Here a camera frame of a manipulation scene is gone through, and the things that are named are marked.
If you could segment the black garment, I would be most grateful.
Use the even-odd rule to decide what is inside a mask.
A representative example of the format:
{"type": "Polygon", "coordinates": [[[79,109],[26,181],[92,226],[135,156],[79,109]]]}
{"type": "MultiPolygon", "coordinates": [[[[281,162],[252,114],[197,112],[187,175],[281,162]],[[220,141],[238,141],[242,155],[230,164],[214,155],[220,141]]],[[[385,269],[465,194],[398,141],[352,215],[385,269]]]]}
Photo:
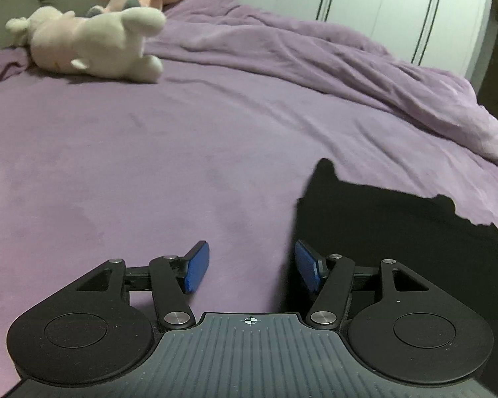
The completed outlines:
{"type": "Polygon", "coordinates": [[[498,394],[498,228],[475,225],[444,196],[421,198],[341,181],[326,158],[297,201],[292,242],[361,266],[402,262],[480,314],[494,333],[481,377],[498,394]]]}

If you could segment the purple bed cover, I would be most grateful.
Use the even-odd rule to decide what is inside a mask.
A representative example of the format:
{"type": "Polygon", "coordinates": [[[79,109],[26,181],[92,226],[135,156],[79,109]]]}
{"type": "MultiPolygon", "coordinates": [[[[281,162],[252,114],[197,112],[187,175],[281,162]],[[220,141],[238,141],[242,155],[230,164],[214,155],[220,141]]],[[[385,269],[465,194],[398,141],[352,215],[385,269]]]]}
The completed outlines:
{"type": "Polygon", "coordinates": [[[211,247],[195,312],[279,308],[316,163],[498,228],[498,121],[470,83],[338,24],[183,0],[152,85],[58,76],[0,49],[0,396],[25,310],[109,258],[211,247]]]}

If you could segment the white plush toy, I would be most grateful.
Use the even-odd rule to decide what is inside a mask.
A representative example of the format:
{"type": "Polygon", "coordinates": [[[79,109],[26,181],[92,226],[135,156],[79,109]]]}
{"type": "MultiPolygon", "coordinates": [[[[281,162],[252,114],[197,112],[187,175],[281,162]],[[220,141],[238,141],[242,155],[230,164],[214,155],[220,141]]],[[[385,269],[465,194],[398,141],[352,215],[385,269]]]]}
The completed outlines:
{"type": "Polygon", "coordinates": [[[48,72],[154,84],[163,64],[144,53],[144,42],[165,24],[164,14],[150,7],[86,18],[42,6],[28,18],[8,20],[5,29],[13,43],[28,47],[35,64],[48,72]]]}

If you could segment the white wardrobe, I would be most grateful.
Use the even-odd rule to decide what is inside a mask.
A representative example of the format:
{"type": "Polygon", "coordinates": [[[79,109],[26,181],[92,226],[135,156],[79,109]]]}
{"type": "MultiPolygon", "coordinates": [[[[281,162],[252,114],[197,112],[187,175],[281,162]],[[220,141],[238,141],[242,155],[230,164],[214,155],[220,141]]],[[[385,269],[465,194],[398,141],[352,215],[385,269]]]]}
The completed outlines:
{"type": "Polygon", "coordinates": [[[409,63],[470,77],[492,0],[239,0],[302,20],[341,24],[409,63]]]}

